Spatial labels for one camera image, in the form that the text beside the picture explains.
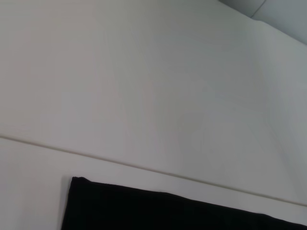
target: black cloth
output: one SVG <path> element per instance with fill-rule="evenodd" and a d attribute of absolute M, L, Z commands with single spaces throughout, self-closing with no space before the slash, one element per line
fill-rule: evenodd
<path fill-rule="evenodd" d="M 307 227 L 169 193 L 73 177 L 62 230 L 102 229 L 307 230 Z"/>

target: black fabric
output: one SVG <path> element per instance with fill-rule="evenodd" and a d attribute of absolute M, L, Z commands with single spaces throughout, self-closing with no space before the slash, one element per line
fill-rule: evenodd
<path fill-rule="evenodd" d="M 73 177 L 62 230 L 307 230 L 264 214 Z"/>

